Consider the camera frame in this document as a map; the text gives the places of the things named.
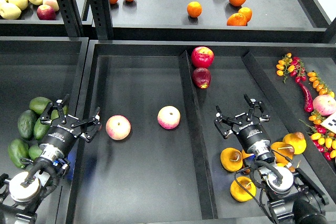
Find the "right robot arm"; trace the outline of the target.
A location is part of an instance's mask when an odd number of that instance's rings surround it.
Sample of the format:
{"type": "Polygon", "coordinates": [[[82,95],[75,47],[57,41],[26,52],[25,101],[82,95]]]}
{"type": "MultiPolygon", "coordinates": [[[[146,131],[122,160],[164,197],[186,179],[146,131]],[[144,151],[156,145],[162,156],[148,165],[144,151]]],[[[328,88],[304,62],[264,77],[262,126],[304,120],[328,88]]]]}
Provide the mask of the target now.
{"type": "Polygon", "coordinates": [[[293,168],[292,156],[271,147],[271,139],[262,126],[269,121],[262,101],[244,99],[247,112],[224,116],[216,107],[214,125],[224,139],[235,135],[239,151],[221,152],[222,166],[234,174],[231,196],[238,202],[254,200],[272,223],[327,223],[326,194],[301,168],[293,168]]]}

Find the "yellow pear under arm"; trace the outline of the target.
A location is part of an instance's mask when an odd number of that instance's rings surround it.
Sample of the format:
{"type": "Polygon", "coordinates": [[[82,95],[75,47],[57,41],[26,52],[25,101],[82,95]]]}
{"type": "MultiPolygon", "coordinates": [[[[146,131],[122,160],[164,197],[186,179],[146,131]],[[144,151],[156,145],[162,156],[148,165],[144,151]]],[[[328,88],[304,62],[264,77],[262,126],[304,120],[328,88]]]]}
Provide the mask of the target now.
{"type": "Polygon", "coordinates": [[[274,142],[271,144],[270,148],[275,155],[276,163],[287,164],[288,161],[285,159],[285,157],[293,159],[295,149],[291,144],[284,142],[274,142]]]}

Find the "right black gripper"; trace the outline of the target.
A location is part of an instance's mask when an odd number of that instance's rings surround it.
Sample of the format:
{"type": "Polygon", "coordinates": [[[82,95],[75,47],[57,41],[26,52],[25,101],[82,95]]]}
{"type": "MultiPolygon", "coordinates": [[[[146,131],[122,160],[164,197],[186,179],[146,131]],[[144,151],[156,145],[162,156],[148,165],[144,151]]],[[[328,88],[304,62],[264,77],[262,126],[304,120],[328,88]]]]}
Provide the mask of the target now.
{"type": "Polygon", "coordinates": [[[234,118],[224,116],[217,105],[214,125],[224,139],[228,139],[234,133],[245,153],[270,156],[270,137],[261,125],[270,120],[270,114],[262,101],[250,98],[246,93],[244,93],[244,99],[249,106],[248,112],[234,118]]]}

